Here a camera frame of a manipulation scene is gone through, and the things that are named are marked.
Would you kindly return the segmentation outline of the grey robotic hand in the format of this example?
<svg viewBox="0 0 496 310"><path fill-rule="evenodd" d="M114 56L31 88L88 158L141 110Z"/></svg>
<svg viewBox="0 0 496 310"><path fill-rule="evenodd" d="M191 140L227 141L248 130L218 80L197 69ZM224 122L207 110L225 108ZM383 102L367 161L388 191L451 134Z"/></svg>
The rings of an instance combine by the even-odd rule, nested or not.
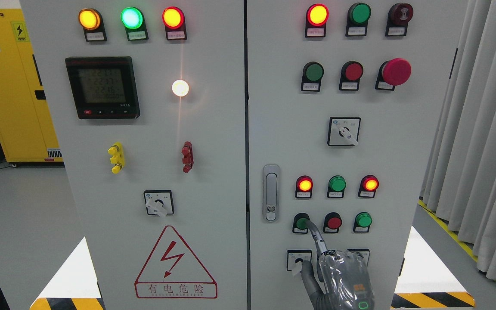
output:
<svg viewBox="0 0 496 310"><path fill-rule="evenodd" d="M315 241L319 279L314 276L311 261L301 261L301 278L315 310L373 310L375 294L362 255L352 251L327 249L317 226L309 219L305 225Z"/></svg>

